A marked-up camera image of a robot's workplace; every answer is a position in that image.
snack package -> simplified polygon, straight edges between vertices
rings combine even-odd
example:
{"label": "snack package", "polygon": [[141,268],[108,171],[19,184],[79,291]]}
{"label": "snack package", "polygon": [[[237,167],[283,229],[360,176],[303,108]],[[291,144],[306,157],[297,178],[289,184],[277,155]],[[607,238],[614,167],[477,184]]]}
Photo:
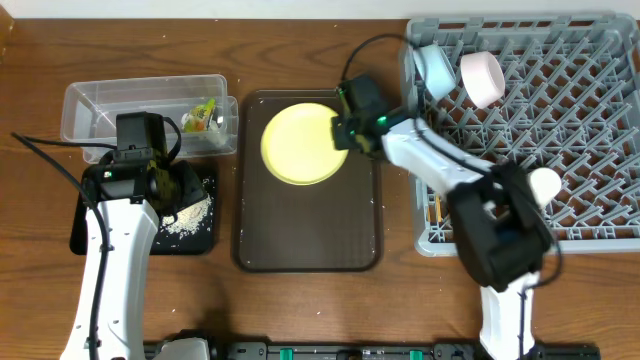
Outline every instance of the snack package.
{"label": "snack package", "polygon": [[200,132],[209,128],[214,115],[216,100],[209,99],[206,104],[198,105],[182,116],[182,130],[184,132]]}

white cup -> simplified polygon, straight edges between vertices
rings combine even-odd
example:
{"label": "white cup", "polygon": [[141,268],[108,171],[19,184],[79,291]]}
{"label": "white cup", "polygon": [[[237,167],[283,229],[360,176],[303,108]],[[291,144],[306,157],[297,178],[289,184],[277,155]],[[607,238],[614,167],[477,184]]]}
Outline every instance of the white cup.
{"label": "white cup", "polygon": [[460,59],[460,73],[467,94],[480,109],[504,95],[504,74],[493,54],[483,51]]}
{"label": "white cup", "polygon": [[438,102],[455,89],[456,74],[440,46],[432,44],[414,50],[413,61],[434,102]]}

wooden table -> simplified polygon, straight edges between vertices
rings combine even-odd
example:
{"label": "wooden table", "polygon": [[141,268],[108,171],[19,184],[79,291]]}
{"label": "wooden table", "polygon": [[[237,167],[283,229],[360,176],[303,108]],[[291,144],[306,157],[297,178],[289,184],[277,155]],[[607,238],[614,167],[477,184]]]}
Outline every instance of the wooden table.
{"label": "wooden table", "polygon": [[[19,20],[0,65],[0,358],[50,359],[64,349],[84,258],[69,251],[76,193],[10,131],[59,139],[72,82],[221,73],[242,101],[258,89],[333,88],[351,50],[405,21]],[[364,50],[397,100],[399,44]],[[47,152],[79,177],[79,149]],[[383,167],[384,257],[354,274],[251,275],[230,257],[236,157],[220,171],[219,243],[206,256],[153,257],[146,339],[205,328],[222,340],[433,342],[477,338],[478,287],[456,258],[413,247],[407,173]],[[546,273],[554,265],[547,261]],[[606,359],[640,356],[640,254],[568,256],[562,278],[536,292],[534,334],[595,342]]]}

yellow plate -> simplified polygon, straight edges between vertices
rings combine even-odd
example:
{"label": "yellow plate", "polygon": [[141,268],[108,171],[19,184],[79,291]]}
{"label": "yellow plate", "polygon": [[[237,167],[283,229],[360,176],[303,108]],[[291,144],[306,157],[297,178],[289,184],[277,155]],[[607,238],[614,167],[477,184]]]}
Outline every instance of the yellow plate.
{"label": "yellow plate", "polygon": [[293,185],[311,185],[333,175],[348,153],[333,146],[331,118],[337,115],[313,103],[280,111],[262,133],[260,152],[267,169]]}

gray dish rack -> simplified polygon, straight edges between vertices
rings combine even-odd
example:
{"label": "gray dish rack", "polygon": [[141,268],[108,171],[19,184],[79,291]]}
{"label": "gray dish rack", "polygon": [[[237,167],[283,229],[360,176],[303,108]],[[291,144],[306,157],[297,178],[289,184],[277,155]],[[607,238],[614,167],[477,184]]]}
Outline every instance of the gray dish rack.
{"label": "gray dish rack", "polygon": [[[640,32],[631,16],[424,18],[406,35],[440,45],[458,84],[432,106],[404,48],[405,105],[471,154],[562,176],[543,213],[563,251],[640,251]],[[460,78],[462,55],[479,51],[498,58],[506,80],[488,109],[473,106]],[[410,182],[416,249],[455,255],[446,204]]]}

